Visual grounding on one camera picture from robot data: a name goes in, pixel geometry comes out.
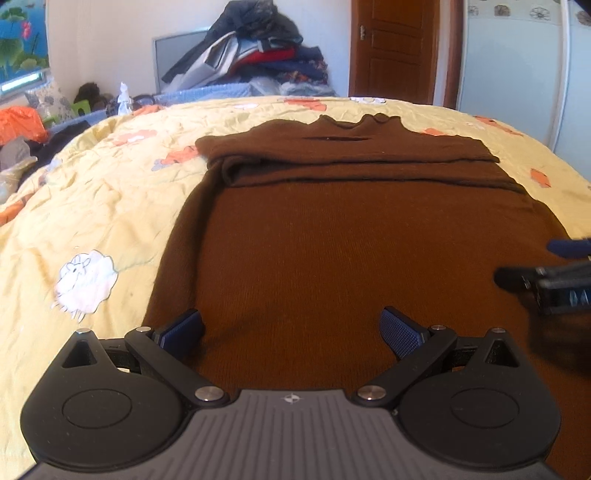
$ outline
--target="green object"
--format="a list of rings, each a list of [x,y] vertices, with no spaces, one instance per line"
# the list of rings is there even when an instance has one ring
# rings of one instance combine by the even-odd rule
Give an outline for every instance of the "green object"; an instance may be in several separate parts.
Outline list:
[[[90,104],[88,103],[88,100],[81,100],[78,103],[72,104],[72,110],[74,110],[74,113],[78,116],[82,116],[80,112],[84,115],[88,115],[90,113]]]
[[[55,125],[60,123],[60,118],[57,115],[48,116],[45,120],[43,120],[43,126],[47,128],[51,128]]]

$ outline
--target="bed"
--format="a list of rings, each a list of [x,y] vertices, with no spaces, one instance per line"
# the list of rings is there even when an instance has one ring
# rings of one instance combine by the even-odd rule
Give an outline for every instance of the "bed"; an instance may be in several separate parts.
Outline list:
[[[270,119],[357,122],[378,112],[400,116],[412,131],[482,140],[572,238],[591,236],[589,182],[539,142],[491,119],[397,100],[257,97],[103,120],[0,206],[1,215],[27,199],[0,227],[0,479],[33,463],[21,407],[72,332],[88,327],[99,338],[117,338],[141,324],[175,219],[206,172],[195,140]],[[81,271],[86,278],[74,293],[61,295]]]

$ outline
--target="orange flower print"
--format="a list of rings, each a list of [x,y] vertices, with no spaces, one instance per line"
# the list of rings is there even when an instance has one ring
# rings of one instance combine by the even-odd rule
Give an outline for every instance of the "orange flower print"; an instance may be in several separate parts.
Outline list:
[[[314,110],[315,112],[326,112],[326,104],[313,98],[288,98],[284,100],[288,105],[300,105]]]
[[[117,147],[123,147],[123,145],[139,142],[141,140],[145,140],[146,138],[155,137],[156,135],[158,135],[156,130],[140,130],[139,132],[118,136],[115,140],[113,140],[113,144],[115,144]]]
[[[492,118],[488,118],[485,116],[478,116],[478,115],[475,115],[474,118],[476,118],[477,120],[480,120],[483,124],[490,125],[491,127],[500,128],[501,130],[503,130],[503,132],[507,132],[508,134],[517,135],[518,137],[523,137],[523,134],[521,132],[516,132],[515,130],[512,130],[511,128],[504,127],[503,125],[498,123],[496,120],[493,120]]]
[[[423,133],[427,135],[432,135],[434,137],[441,137],[442,135],[447,135],[443,133],[441,130],[438,130],[437,128],[427,128]]]
[[[170,152],[165,159],[159,159],[154,162],[152,171],[162,170],[175,163],[185,163],[199,156],[199,151],[195,145],[189,145],[182,150],[175,150]]]
[[[134,111],[134,116],[148,115],[149,113],[156,113],[160,110],[164,110],[164,107],[162,105],[146,105],[140,108],[139,110]]]
[[[541,172],[540,170],[536,170],[532,168],[530,171],[531,179],[535,180],[540,184],[540,187],[543,189],[549,189],[552,185],[550,184],[550,179],[546,176],[545,173]]]

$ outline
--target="pillow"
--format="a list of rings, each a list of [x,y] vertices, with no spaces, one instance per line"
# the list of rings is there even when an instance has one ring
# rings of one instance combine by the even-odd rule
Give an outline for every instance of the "pillow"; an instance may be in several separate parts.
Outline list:
[[[25,96],[43,120],[48,116],[56,116],[61,123],[77,118],[70,101],[64,97],[53,76],[49,76],[48,82],[40,87],[25,92]]]

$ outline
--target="pile of clothes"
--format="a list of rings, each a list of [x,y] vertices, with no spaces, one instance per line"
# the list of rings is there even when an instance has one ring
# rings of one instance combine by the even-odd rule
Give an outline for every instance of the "pile of clothes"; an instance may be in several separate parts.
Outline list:
[[[14,106],[0,110],[0,205],[88,128],[87,122],[79,121],[50,136],[33,108]]]
[[[335,95],[322,52],[302,42],[272,0],[230,1],[205,39],[163,76],[164,93],[251,82],[265,95]]]

